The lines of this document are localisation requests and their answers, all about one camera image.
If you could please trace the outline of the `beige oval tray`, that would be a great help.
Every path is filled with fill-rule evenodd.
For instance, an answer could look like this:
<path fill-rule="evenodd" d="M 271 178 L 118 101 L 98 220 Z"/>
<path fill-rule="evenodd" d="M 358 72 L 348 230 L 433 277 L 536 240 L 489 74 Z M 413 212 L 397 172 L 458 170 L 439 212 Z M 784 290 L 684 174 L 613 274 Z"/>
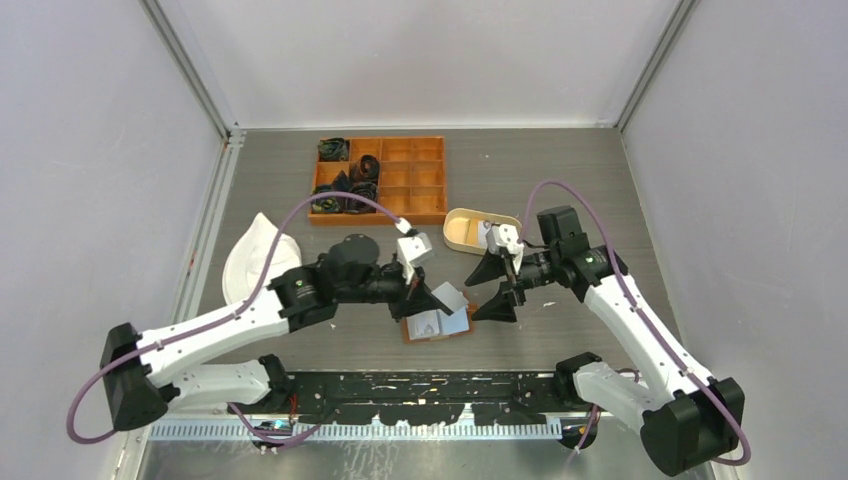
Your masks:
<path fill-rule="evenodd" d="M 522 227 L 513 216 L 455 208 L 445 216 L 442 235 L 446 246 L 452 250 L 483 255 L 487 249 L 486 233 L 495 224 L 512 225 L 518 230 Z"/>

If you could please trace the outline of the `brown leather card holder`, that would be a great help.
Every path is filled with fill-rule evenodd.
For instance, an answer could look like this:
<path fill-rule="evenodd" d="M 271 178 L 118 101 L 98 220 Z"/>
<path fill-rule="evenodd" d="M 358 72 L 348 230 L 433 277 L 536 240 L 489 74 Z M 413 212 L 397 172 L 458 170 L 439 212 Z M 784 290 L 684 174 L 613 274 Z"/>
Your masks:
<path fill-rule="evenodd" d="M 469 303 L 449 316 L 437 310 L 405 318 L 401 321 L 403 342 L 425 343 L 471 334 L 474 332 L 471 316 L 476 310 L 477 305 Z"/>

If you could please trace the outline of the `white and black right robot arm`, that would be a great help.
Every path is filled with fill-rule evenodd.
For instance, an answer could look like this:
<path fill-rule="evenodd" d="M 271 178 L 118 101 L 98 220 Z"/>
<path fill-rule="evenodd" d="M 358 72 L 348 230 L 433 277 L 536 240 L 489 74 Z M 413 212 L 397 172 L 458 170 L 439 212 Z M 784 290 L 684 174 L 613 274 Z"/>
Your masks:
<path fill-rule="evenodd" d="M 732 378 L 717 379 L 692 359 L 644 302 L 620 257 L 591 246 L 570 206 L 540 212 L 543 244 L 534 250 L 509 224 L 490 223 L 483 259 L 468 286 L 496 280 L 497 294 L 473 320 L 516 321 L 528 290 L 558 284 L 600 318 L 636 368 L 631 378 L 585 352 L 559 362 L 554 398 L 567 410 L 603 409 L 639 435 L 654 465 L 668 476 L 739 447 L 745 395 Z"/>

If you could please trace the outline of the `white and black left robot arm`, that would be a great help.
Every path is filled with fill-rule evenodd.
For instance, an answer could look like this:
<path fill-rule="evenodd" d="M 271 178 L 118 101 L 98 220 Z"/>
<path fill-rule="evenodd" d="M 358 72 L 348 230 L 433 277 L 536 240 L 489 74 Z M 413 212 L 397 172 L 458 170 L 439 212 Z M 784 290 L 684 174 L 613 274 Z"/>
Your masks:
<path fill-rule="evenodd" d="M 131 431 L 170 410 L 203 404 L 282 411 L 292 388 L 275 356 L 238 365 L 212 359 L 328 321 L 342 304 L 384 304 L 396 321 L 432 310 L 453 313 L 425 283 L 422 263 L 433 254 L 425 234 L 399 238 L 385 265 L 379 254 L 374 239 L 352 234 L 235 304 L 172 327 L 113 327 L 101 358 L 113 429 Z"/>

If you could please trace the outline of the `white credit card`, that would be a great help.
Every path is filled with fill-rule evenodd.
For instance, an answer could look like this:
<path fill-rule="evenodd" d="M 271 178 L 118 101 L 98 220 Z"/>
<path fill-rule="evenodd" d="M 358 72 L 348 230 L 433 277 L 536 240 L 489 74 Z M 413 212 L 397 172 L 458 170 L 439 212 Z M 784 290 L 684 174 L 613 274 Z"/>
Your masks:
<path fill-rule="evenodd" d="M 474 245 L 480 248 L 487 246 L 487 234 L 491 230 L 493 224 L 484 219 L 470 219 L 466 242 L 469 245 Z"/>
<path fill-rule="evenodd" d="M 464 293 L 450 282 L 442 283 L 431 293 L 440 302 L 441 309 L 446 315 L 465 309 L 469 303 Z"/>

